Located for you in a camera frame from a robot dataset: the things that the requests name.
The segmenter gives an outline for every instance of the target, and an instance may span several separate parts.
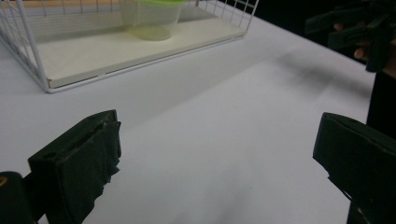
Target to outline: wire rack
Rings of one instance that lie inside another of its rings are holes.
[[[105,77],[246,34],[259,0],[187,1],[177,30],[145,41],[123,26],[120,1],[0,1],[0,40],[45,92]]]

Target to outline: person's hand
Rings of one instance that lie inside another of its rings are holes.
[[[340,31],[344,29],[344,25],[341,23],[336,23],[334,25],[334,29],[336,31]],[[370,43],[362,42],[358,43],[358,48],[354,52],[354,57],[358,60],[368,60],[367,52],[368,48],[370,48]],[[388,74],[389,76],[396,78],[396,39],[392,40],[389,43],[389,56],[388,62],[385,65],[383,72]]]

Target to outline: green plastic container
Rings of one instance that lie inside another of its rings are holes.
[[[172,36],[186,0],[120,0],[125,27],[145,40],[165,40]]]

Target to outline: white table surface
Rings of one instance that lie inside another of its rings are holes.
[[[323,112],[366,120],[375,76],[344,56],[254,19],[243,39],[55,94],[2,45],[0,68],[0,171],[27,175],[40,148],[117,109],[120,171],[84,224],[346,223],[312,159]]]

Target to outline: white wire cage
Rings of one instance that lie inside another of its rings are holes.
[[[0,0],[0,40],[43,91],[57,92],[242,37],[259,3],[187,1],[171,38],[145,41],[124,28],[120,1]]]

